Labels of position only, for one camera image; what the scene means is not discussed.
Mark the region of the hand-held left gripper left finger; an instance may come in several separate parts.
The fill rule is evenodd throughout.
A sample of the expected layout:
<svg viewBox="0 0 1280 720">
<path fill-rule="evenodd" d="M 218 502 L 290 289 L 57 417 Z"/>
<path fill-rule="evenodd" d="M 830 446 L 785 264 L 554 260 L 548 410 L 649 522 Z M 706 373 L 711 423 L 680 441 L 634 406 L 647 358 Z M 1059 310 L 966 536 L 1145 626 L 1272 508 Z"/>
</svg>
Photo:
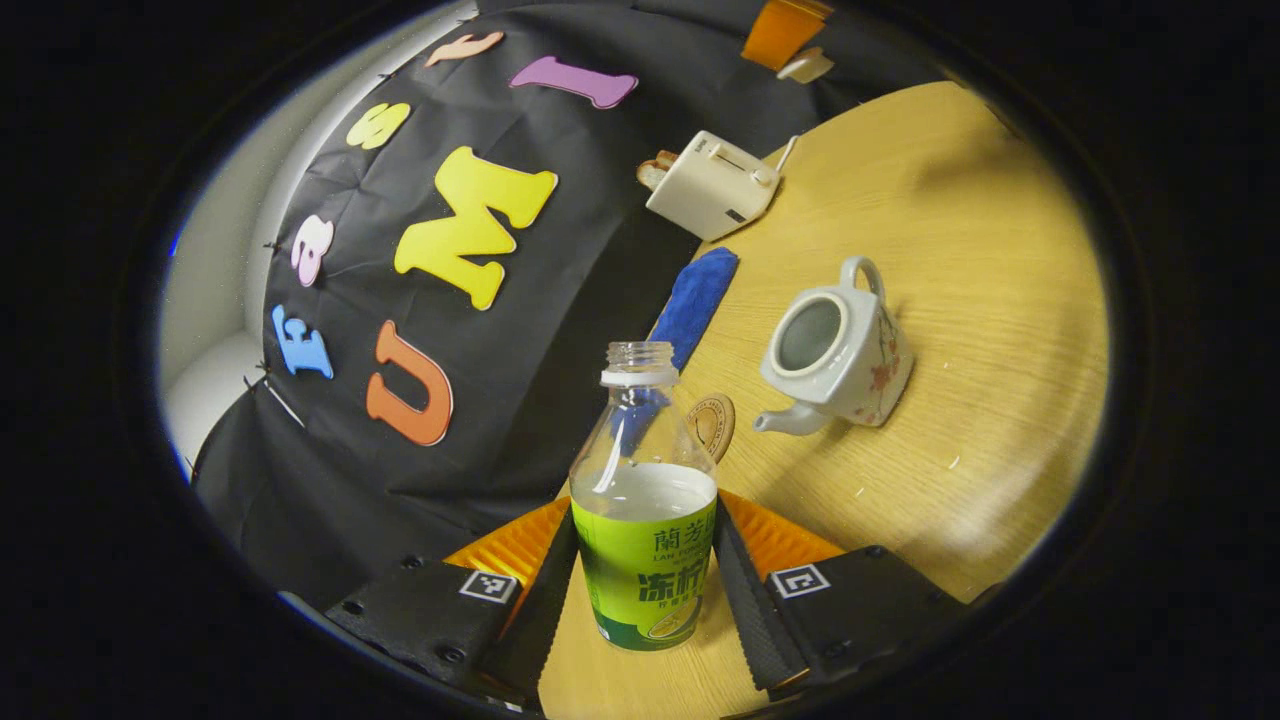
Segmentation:
<svg viewBox="0 0 1280 720">
<path fill-rule="evenodd" d="M 562 497 L 445 559 L 402 557 L 325 616 L 362 650 L 500 708 L 539 714 L 577 552 Z"/>
</svg>

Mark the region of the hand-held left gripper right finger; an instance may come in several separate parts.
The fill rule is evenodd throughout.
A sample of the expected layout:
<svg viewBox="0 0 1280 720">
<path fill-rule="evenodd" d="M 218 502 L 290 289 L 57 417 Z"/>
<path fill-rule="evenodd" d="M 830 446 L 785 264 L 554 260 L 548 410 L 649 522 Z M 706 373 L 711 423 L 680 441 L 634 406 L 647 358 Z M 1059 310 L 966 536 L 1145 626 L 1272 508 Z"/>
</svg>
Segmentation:
<svg viewBox="0 0 1280 720">
<path fill-rule="evenodd" d="M 727 489 L 714 551 L 753 682 L 771 696 L 869 676 L 969 614 L 884 546 L 844 550 Z"/>
</svg>

